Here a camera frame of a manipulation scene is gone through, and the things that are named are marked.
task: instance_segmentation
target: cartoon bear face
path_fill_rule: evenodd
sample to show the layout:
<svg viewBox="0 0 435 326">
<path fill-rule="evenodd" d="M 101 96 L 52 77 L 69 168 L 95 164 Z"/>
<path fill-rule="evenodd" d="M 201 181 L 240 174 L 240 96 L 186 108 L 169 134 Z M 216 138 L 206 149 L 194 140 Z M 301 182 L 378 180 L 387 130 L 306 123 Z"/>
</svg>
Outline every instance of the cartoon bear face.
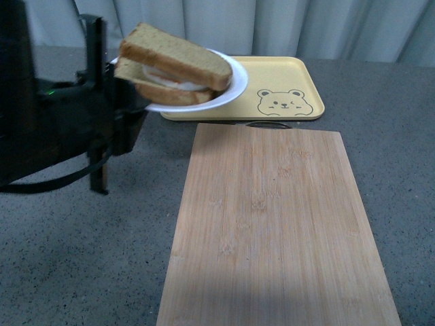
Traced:
<svg viewBox="0 0 435 326">
<path fill-rule="evenodd" d="M 258 111 L 264 115 L 310 115 L 313 112 L 313 107 L 306 102 L 305 94 L 301 90 L 259 90 L 257 95 L 261 98 Z"/>
</svg>

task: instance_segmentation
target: speckled gray surface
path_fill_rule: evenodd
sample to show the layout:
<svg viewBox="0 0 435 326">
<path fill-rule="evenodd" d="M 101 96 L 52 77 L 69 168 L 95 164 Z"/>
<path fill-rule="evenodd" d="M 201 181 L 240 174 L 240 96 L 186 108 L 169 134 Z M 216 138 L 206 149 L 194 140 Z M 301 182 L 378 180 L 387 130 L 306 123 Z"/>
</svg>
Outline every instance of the speckled gray surface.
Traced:
<svg viewBox="0 0 435 326">
<path fill-rule="evenodd" d="M 84 68 L 81 49 L 36 58 L 49 79 Z M 326 111 L 291 125 L 341 132 L 402 324 L 435 325 L 435 69 L 304 61 Z M 155 325 L 195 129 L 150 113 L 133 152 L 109 161 L 108 196 L 87 179 L 0 195 L 1 325 Z"/>
</svg>

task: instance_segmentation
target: white curtain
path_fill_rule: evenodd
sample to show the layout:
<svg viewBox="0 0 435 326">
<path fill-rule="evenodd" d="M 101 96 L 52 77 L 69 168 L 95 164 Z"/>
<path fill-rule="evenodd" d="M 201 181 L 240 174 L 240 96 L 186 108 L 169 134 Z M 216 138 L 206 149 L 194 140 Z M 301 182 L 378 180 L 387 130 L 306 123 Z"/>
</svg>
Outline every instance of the white curtain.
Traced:
<svg viewBox="0 0 435 326">
<path fill-rule="evenodd" d="M 138 22 L 232 55 L 435 67 L 435 0 L 25 0 L 36 45 L 84 46 L 78 14 L 117 48 Z"/>
</svg>

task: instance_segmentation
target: bamboo cutting board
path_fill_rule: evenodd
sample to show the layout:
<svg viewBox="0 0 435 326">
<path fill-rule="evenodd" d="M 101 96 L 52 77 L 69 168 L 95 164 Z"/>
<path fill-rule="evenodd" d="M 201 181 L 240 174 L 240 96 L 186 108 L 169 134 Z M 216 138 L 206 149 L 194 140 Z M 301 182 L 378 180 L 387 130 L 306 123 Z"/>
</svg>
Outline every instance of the bamboo cutting board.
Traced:
<svg viewBox="0 0 435 326">
<path fill-rule="evenodd" d="M 399 324 L 339 133 L 198 126 L 158 326 Z"/>
</svg>

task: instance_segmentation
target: bread slice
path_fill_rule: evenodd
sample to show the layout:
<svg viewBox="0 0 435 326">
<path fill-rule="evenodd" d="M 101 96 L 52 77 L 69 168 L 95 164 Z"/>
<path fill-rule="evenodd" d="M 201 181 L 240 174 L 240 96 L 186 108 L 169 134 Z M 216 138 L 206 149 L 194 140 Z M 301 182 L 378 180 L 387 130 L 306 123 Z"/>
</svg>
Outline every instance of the bread slice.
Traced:
<svg viewBox="0 0 435 326">
<path fill-rule="evenodd" d="M 122 40 L 120 56 L 212 90 L 227 89 L 232 77 L 231 66 L 221 56 L 144 22 Z"/>
<path fill-rule="evenodd" d="M 119 57 L 115 77 L 129 80 L 135 84 L 136 91 L 154 103 L 163 105 L 186 106 L 208 102 L 215 97 L 213 90 L 187 91 L 166 87 L 146 79 L 142 64 Z"/>
</svg>

